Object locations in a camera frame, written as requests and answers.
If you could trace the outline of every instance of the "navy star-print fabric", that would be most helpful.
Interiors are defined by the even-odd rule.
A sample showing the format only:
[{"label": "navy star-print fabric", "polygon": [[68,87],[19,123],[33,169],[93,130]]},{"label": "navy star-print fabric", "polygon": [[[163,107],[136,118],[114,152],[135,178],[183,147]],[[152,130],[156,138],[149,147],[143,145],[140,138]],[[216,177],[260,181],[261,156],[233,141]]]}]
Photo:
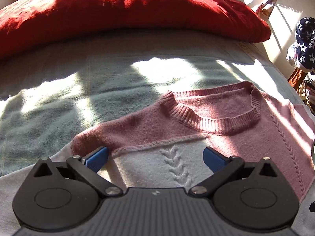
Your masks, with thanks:
[{"label": "navy star-print fabric", "polygon": [[315,69],[315,18],[303,18],[296,26],[297,61],[309,69]]}]

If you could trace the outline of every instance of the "metal screw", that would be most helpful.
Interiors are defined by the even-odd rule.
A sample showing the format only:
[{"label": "metal screw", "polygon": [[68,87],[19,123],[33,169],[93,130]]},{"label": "metal screw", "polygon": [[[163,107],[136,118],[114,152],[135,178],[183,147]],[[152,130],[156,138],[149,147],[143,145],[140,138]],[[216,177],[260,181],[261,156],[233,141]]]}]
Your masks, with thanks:
[{"label": "metal screw", "polygon": [[193,194],[205,194],[207,192],[207,188],[204,186],[195,186],[192,188]]},{"label": "metal screw", "polygon": [[116,186],[112,186],[112,187],[108,187],[105,190],[105,192],[108,195],[118,195],[118,194],[120,194],[121,190],[118,187],[116,187]]}]

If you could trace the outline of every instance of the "ribbed plastic surface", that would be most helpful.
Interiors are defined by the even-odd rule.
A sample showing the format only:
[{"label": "ribbed plastic surface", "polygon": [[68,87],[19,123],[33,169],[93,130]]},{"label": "ribbed plastic surface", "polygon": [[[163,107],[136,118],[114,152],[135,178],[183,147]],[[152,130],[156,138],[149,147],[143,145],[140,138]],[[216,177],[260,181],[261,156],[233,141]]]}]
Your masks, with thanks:
[{"label": "ribbed plastic surface", "polygon": [[64,232],[20,229],[15,236],[297,236],[292,230],[250,233],[221,220],[206,199],[191,198],[184,189],[130,188],[120,198],[106,199],[97,214]]}]

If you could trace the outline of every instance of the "pink sweater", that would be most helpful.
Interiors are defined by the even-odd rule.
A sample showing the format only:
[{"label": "pink sweater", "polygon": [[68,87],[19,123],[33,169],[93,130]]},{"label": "pink sweater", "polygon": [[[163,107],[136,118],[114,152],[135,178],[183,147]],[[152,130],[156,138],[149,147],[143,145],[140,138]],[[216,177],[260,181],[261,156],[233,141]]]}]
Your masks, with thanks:
[{"label": "pink sweater", "polygon": [[73,154],[84,156],[104,145],[115,155],[203,133],[207,143],[227,157],[238,155],[245,161],[271,157],[301,200],[315,175],[314,132],[303,105],[281,103],[251,82],[241,82],[168,91],[141,111],[78,134],[71,148]]}]

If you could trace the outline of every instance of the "sunlight patch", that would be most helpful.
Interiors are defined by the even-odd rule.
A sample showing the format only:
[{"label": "sunlight patch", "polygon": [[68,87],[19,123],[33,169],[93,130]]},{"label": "sunlight patch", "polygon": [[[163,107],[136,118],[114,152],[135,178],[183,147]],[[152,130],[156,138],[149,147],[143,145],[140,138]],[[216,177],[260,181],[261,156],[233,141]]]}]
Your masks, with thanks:
[{"label": "sunlight patch", "polygon": [[302,148],[302,150],[309,150],[310,149],[309,143],[305,141],[296,131],[296,129],[291,125],[291,123],[279,113],[275,105],[268,100],[266,100],[266,102],[268,104],[269,109],[273,112],[273,114],[276,115],[277,120],[279,120],[280,123],[290,132],[290,134],[296,140],[297,144]]},{"label": "sunlight patch", "polygon": [[296,24],[300,20],[301,15],[302,11],[294,11],[291,8],[283,7],[279,4],[273,9],[269,17],[272,34],[270,39],[263,43],[271,62],[274,63],[280,53],[287,52],[287,43],[294,37]]},{"label": "sunlight patch", "polygon": [[149,61],[135,62],[131,67],[152,83],[159,93],[190,90],[195,82],[202,79],[200,70],[182,58],[154,57]]},{"label": "sunlight patch", "polygon": [[10,99],[11,98],[8,98],[6,101],[4,101],[4,100],[0,101],[0,123],[1,123],[1,119],[2,119],[2,116],[3,116],[4,110],[5,110],[5,107],[6,107],[8,101]]},{"label": "sunlight patch", "polygon": [[274,80],[257,59],[255,59],[254,65],[232,64],[251,81],[256,83],[262,91],[280,101],[284,100],[284,97],[278,92],[277,85]]},{"label": "sunlight patch", "polygon": [[228,65],[225,61],[222,60],[216,60],[216,62],[221,65],[223,68],[225,68],[231,75],[233,75],[236,79],[239,81],[245,81],[242,77],[240,77],[237,73],[233,71],[230,65]]},{"label": "sunlight patch", "polygon": [[92,120],[92,112],[91,112],[91,103],[89,98],[84,98],[76,103],[77,108],[80,112],[80,114],[84,118],[84,126],[86,128],[91,127],[91,120]]},{"label": "sunlight patch", "polygon": [[49,9],[51,9],[51,7],[54,6],[55,3],[56,0],[30,0],[30,2],[28,3],[28,8],[25,7],[25,5],[27,4],[22,3],[21,6],[24,6],[26,9],[25,12],[29,14],[33,13],[34,11],[36,11],[37,13],[48,11]]},{"label": "sunlight patch", "polygon": [[76,73],[64,79],[44,82],[38,87],[21,90],[24,103],[21,113],[32,111],[45,103],[58,101],[60,98],[69,98],[80,95],[81,86]]}]

